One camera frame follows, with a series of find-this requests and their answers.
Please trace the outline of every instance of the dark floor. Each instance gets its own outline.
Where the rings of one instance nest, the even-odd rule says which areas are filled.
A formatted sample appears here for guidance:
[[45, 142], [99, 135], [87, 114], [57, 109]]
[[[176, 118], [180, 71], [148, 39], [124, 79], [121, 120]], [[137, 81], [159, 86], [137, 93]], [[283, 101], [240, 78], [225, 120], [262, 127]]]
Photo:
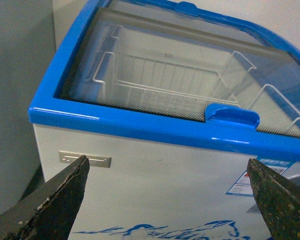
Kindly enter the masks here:
[[29, 185], [25, 189], [20, 201], [23, 200], [24, 198], [26, 198], [28, 195], [30, 195], [32, 192], [34, 192], [38, 188], [40, 188], [44, 183], [45, 183], [44, 175], [43, 175], [42, 168], [40, 165], [38, 167], [38, 169], [36, 170], [35, 174], [33, 175], [33, 178], [31, 179]]

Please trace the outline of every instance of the gray wall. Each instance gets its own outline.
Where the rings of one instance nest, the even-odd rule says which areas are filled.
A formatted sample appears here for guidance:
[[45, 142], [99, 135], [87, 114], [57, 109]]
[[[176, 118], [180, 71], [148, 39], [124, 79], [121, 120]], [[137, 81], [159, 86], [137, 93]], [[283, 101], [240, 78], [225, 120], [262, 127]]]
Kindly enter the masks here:
[[0, 0], [0, 214], [40, 165], [27, 108], [54, 53], [50, 0]]

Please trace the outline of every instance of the blue freezer trim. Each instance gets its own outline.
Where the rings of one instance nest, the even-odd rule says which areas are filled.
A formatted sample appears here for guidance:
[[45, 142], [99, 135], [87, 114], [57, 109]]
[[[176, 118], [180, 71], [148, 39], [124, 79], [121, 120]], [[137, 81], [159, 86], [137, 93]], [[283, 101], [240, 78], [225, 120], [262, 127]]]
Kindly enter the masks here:
[[[82, 9], [56, 52], [34, 96], [28, 111], [30, 122], [92, 133], [259, 155], [269, 159], [300, 161], [299, 138], [56, 98], [94, 13], [99, 7], [106, 7], [110, 1], [89, 0]], [[161, 7], [171, 9], [176, 4], [164, 0], [144, 0], [144, 2], [158, 3]], [[198, 15], [254, 31], [276, 48], [290, 52], [300, 61], [299, 50], [261, 26], [204, 10], [199, 10]]]

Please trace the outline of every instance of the white freezer body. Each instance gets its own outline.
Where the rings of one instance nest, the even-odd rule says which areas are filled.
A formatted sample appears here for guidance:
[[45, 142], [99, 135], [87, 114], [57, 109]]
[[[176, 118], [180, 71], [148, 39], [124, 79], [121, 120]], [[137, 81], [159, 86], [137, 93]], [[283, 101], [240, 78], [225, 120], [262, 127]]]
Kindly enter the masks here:
[[[39, 124], [34, 131], [46, 181], [67, 166], [59, 151], [112, 158], [110, 168], [90, 167], [70, 240], [270, 237], [261, 214], [247, 213], [253, 197], [226, 194], [256, 156]], [[283, 175], [300, 175], [300, 162]]]

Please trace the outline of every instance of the white wall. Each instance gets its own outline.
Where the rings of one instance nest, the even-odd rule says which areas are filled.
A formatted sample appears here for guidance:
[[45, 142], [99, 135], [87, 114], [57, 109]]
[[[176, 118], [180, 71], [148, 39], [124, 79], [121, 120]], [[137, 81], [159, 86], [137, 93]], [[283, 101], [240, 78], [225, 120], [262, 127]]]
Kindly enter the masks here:
[[[87, 0], [52, 0], [56, 45]], [[186, 0], [200, 9], [247, 20], [290, 41], [300, 49], [300, 0]]]
[[52, 0], [56, 48], [87, 0]]
[[27, 111], [54, 52], [51, 1], [0, 0], [0, 214], [39, 167]]

